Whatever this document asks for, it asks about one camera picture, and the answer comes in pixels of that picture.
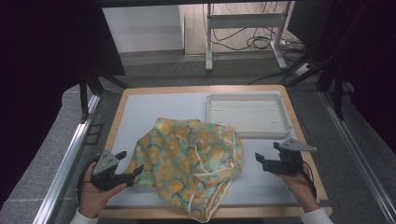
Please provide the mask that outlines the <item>black metal stand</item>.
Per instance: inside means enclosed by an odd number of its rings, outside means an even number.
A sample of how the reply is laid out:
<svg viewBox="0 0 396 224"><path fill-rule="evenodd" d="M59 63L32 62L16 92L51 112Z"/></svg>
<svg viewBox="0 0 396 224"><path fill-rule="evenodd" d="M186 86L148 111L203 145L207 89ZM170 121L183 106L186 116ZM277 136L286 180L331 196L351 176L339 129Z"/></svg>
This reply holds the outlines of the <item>black metal stand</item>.
<svg viewBox="0 0 396 224"><path fill-rule="evenodd" d="M292 87L317 73L321 73L316 83L316 88L318 91L326 91L334 84L332 108L340 120L344 119L342 113L342 97L344 93L343 76L341 73L342 57L346 53L348 41L357 29L369 5L369 0L356 0L356 4L351 9L348 17L332 31L332 37L321 42L321 45L325 45L329 49L327 57L311 67L307 72L285 84L286 87Z"/></svg>
<svg viewBox="0 0 396 224"><path fill-rule="evenodd" d="M91 71L83 72L80 75L80 81L78 84L79 85L80 104L81 104L80 123L85 123L90 116L87 89L90 89L90 91L95 96L100 96L104 91L104 87L100 81L100 77L106 79L107 81L115 84L118 87L121 87L124 90L131 88L131 86L126 84L125 82L123 82L123 81L117 79L116 77L113 77L105 72L102 72L98 69L93 69Z"/></svg>

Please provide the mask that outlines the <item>white power strip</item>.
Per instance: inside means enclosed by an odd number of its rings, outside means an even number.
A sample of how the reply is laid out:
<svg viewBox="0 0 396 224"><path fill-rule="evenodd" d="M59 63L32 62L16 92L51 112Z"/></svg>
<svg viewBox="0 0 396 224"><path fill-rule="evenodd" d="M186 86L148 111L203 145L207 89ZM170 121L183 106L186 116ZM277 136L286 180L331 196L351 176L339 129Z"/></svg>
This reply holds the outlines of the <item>white power strip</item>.
<svg viewBox="0 0 396 224"><path fill-rule="evenodd" d="M294 74L299 77L300 75L306 73L307 71L309 71L311 68L313 67L313 65L311 63L304 63L303 65L301 65L295 72Z"/></svg>

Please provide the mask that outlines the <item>white plastic tray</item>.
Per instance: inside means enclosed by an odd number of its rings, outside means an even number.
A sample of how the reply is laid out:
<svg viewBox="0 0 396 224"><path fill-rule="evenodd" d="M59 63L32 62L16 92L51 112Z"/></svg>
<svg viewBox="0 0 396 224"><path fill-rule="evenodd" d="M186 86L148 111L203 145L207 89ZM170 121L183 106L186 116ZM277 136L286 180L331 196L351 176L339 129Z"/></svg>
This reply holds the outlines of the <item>white plastic tray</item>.
<svg viewBox="0 0 396 224"><path fill-rule="evenodd" d="M225 93L207 97L207 121L233 126L241 138L283 139L292 126L283 99L275 93Z"/></svg>

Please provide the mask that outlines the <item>dark curtain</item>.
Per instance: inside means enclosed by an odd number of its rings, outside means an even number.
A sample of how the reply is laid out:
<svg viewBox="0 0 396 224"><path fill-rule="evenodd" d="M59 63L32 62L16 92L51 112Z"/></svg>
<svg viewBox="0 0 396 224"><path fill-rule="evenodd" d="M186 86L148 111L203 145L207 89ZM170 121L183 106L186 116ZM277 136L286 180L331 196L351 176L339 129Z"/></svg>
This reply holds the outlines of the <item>dark curtain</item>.
<svg viewBox="0 0 396 224"><path fill-rule="evenodd" d="M99 6L84 0L0 0L0 209L62 107L86 76L121 76Z"/></svg>
<svg viewBox="0 0 396 224"><path fill-rule="evenodd" d="M396 153L396 0L371 0L346 45L352 103Z"/></svg>

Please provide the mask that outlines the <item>white metal desk frame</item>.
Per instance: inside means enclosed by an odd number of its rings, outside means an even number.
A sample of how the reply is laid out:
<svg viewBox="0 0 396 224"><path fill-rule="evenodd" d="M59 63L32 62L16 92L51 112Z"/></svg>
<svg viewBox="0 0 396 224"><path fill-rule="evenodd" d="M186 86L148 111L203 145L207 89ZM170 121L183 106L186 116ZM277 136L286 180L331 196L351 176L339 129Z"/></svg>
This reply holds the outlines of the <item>white metal desk frame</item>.
<svg viewBox="0 0 396 224"><path fill-rule="evenodd" d="M290 11L291 1L287 1L284 9L279 13L270 14L236 14L217 15L212 13L212 4L206 5L206 47L205 47L205 70L213 70L212 30L213 29L236 29L236 28L276 28L276 36L270 41L270 47L276 57L281 70L287 68L287 64L280 53L280 39Z"/></svg>

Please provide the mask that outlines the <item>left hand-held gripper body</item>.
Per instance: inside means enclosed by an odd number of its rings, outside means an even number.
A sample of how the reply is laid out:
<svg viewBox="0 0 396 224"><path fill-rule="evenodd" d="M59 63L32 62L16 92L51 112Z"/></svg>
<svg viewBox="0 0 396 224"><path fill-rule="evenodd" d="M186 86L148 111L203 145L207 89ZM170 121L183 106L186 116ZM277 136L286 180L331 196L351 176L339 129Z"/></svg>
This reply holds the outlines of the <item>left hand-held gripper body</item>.
<svg viewBox="0 0 396 224"><path fill-rule="evenodd" d="M104 150L93 168L91 182L99 190L110 190L117 185L126 184L127 174L117 175L115 173L120 162L116 159L116 155L109 150Z"/></svg>

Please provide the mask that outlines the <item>aluminium frame rail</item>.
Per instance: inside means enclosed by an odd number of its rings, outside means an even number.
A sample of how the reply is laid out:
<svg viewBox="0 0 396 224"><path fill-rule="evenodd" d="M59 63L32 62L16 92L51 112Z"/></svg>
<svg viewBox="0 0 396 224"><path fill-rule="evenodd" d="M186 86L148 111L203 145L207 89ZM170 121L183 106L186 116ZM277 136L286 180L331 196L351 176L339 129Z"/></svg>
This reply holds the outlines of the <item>aluminium frame rail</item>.
<svg viewBox="0 0 396 224"><path fill-rule="evenodd" d="M63 160L60 163L50 186L49 190L38 209L35 219L32 224L48 224L50 217L55 209L60 195L64 189L67 178L69 177L70 170L78 155L79 149L82 146L85 133L92 121L93 113L100 101L100 96L93 96L88 103L88 118L85 122L80 123L73 135L73 138L64 154Z"/></svg>
<svg viewBox="0 0 396 224"><path fill-rule="evenodd" d="M361 148L357 144L346 123L343 120L340 120L335 113L331 97L325 91L320 91L318 95L325 105L337 131L340 133L351 157L360 170L369 190L372 192L375 201L377 202L379 209L384 215L386 221L388 224L396 224L396 206L394 205L383 184L375 175L372 167L363 156Z"/></svg>

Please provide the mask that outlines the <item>person's right hand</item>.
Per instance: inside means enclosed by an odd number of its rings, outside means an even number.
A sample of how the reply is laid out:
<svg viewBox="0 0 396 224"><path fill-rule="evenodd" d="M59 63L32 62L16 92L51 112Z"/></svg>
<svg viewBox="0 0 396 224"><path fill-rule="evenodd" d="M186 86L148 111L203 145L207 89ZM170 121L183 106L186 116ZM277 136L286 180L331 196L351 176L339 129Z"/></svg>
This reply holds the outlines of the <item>person's right hand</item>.
<svg viewBox="0 0 396 224"><path fill-rule="evenodd" d="M293 193L296 201L304 209L306 213L316 211L320 208L317 200L315 199L307 181L301 174L294 176L278 175L289 187Z"/></svg>

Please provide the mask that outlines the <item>white table mat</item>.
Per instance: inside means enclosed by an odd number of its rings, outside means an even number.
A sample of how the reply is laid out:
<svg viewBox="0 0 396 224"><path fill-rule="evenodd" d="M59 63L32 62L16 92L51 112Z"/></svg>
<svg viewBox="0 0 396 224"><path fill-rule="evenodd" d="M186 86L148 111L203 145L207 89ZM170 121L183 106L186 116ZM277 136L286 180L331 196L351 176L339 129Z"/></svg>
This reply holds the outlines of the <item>white table mat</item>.
<svg viewBox="0 0 396 224"><path fill-rule="evenodd" d="M286 107L286 96L280 91L128 93L126 101L119 106L121 116L113 122L116 135L107 139L107 148L114 153L127 152L126 158L120 161L117 172L121 174L126 171L133 156L136 142L154 127L156 119L199 119L207 121L207 97L211 94L225 93L275 93L282 97ZM297 137L297 126L291 123L290 110L288 108L286 110L292 129L285 138L241 138L243 146L242 174L233 179L220 204L222 207L297 204L287 185L279 177L264 172L262 165L255 158L255 153L259 153L269 160L278 160L278 151L273 148L273 143L283 143L290 138Z"/></svg>

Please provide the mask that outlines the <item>yellow green patterned cloth bag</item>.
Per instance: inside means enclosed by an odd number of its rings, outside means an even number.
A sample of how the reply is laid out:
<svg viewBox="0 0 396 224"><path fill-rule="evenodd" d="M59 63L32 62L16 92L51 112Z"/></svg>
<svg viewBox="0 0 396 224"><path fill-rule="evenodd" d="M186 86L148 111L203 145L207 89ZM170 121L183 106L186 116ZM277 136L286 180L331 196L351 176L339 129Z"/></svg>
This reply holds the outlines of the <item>yellow green patterned cloth bag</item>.
<svg viewBox="0 0 396 224"><path fill-rule="evenodd" d="M155 188L162 199L206 223L242 173L242 142L232 126L158 118L137 141L126 171L139 166L137 185Z"/></svg>

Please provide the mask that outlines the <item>person's left hand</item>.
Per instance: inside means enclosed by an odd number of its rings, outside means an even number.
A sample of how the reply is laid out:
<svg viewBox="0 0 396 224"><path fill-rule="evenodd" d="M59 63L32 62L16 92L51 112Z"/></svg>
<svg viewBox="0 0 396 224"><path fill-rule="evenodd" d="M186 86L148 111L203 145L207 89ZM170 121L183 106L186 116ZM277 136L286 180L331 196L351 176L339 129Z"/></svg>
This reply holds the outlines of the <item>person's left hand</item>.
<svg viewBox="0 0 396 224"><path fill-rule="evenodd" d="M92 171L96 163L93 162L87 168L80 189L80 207L78 211L87 218L97 218L105 208L108 200L127 188L125 183L117 185L113 189L102 191L91 182Z"/></svg>

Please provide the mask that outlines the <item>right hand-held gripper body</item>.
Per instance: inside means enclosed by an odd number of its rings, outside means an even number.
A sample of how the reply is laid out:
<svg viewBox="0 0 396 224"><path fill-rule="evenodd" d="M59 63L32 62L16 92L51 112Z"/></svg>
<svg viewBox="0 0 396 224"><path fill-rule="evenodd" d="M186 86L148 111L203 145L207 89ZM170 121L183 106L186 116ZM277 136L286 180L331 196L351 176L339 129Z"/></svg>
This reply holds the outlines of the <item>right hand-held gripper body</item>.
<svg viewBox="0 0 396 224"><path fill-rule="evenodd" d="M290 138L283 143L279 143L281 150L278 151L279 160L274 161L273 171L270 173L281 175L296 175L303 170L303 151L314 152L318 149L311 147L297 139Z"/></svg>

